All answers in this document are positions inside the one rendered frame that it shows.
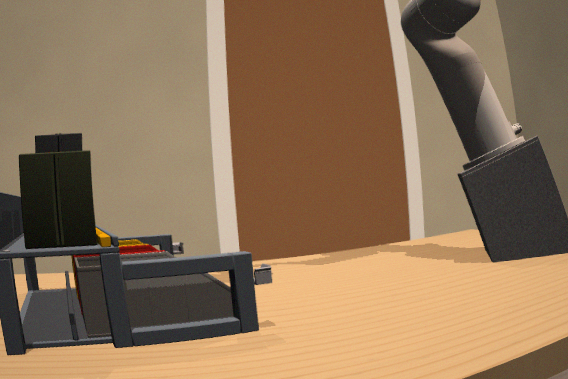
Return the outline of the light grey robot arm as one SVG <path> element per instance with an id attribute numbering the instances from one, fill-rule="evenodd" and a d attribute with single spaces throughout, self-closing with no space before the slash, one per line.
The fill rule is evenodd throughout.
<path id="1" fill-rule="evenodd" d="M 517 139 L 522 127 L 508 122 L 477 54 L 456 35 L 480 3 L 410 0 L 401 15 L 402 30 L 428 67 L 469 158 L 464 170 L 525 142 Z"/>

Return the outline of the dark grey metal shelf frame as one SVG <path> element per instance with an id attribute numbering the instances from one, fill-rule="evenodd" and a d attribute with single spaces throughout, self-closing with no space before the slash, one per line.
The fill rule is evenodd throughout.
<path id="1" fill-rule="evenodd" d="M 26 349 L 33 348 L 108 343 L 113 343 L 115 348 L 145 346 L 259 330 L 255 285 L 272 283 L 272 267 L 262 263 L 253 274 L 251 252 L 121 262 L 119 241 L 139 240 L 143 244 L 159 245 L 160 251 L 168 251 L 173 256 L 184 254 L 184 243 L 172 243 L 171 234 L 118 237 L 98 225 L 96 228 L 110 236 L 111 247 L 101 247 L 97 243 L 26 249 L 21 197 L 0 192 L 0 320 L 7 355 L 23 355 Z M 111 336 L 88 338 L 76 288 L 69 289 L 68 271 L 65 271 L 66 289 L 39 290 L 34 257 L 88 254 L 100 256 Z M 21 311 L 12 258 L 24 259 L 28 292 Z M 234 317 L 130 327 L 123 279 L 221 271 L 229 271 Z"/>

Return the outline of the red bin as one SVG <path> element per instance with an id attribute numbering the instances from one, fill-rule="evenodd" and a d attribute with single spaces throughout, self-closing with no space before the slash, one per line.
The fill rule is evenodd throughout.
<path id="1" fill-rule="evenodd" d="M 120 255 L 123 255 L 123 254 L 137 254 L 137 253 L 150 253 L 150 252 L 164 252 L 164 250 L 159 251 L 159 250 L 157 250 L 156 248 L 154 248 L 154 247 L 151 246 L 151 245 L 123 246 L 123 247 L 119 247 L 119 250 L 120 250 L 120 252 L 119 252 Z M 87 256 L 87 257 L 99 256 L 99 254 L 88 254 L 88 255 L 85 255 L 85 256 Z M 85 256 L 82 256 L 82 255 L 76 255 L 76 256 L 75 256 L 75 255 L 73 255 L 73 260 L 74 260 L 74 257 L 85 257 Z M 77 285 L 77 289 L 78 289 L 77 281 L 76 281 L 76 285 Z M 78 289 L 78 298 L 79 298 L 79 301 L 80 301 L 79 289 Z"/>

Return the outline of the yellow long thin bar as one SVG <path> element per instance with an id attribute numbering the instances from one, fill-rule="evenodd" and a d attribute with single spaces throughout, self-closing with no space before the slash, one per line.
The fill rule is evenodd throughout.
<path id="1" fill-rule="evenodd" d="M 96 228 L 97 243 L 101 247 L 111 247 L 110 236 Z"/>

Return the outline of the yellow open bin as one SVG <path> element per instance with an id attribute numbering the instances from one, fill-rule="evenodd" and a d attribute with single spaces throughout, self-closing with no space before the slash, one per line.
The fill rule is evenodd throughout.
<path id="1" fill-rule="evenodd" d="M 149 244 L 143 244 L 139 240 L 125 240 L 125 241 L 119 241 L 118 247 L 123 247 L 123 245 L 125 245 L 125 246 L 138 246 L 138 244 L 149 245 Z M 72 258 L 72 265 L 73 265 L 73 270 L 74 270 L 73 255 L 71 256 L 71 258 Z M 73 273 L 74 273 L 74 280 L 75 280 L 75 284 L 76 284 L 75 271 Z M 76 287 L 76 293 L 77 293 L 77 297 L 78 297 L 77 286 L 75 286 L 75 287 Z"/>

